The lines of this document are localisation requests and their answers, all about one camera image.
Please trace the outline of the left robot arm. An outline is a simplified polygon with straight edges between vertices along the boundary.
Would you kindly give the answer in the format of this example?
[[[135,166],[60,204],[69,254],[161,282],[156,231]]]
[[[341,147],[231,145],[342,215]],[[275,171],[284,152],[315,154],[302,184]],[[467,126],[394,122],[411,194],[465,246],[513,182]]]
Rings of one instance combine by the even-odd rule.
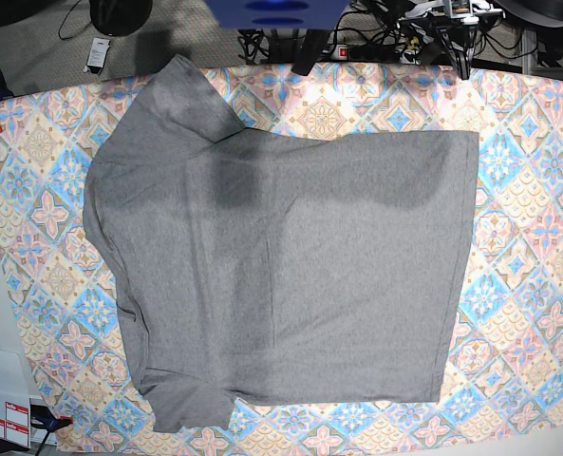
[[[403,12],[398,30],[414,32],[422,38],[426,65],[435,60],[433,52],[445,57],[462,80],[471,75],[477,39],[505,18],[505,12],[490,1],[426,1]]]

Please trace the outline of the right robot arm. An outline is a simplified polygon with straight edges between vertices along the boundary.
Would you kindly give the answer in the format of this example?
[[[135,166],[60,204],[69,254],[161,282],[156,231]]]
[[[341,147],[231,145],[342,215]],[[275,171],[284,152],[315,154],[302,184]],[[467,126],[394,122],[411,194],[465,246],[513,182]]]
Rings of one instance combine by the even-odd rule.
[[[112,37],[130,35],[148,20],[152,0],[90,0],[89,13],[94,28]]]

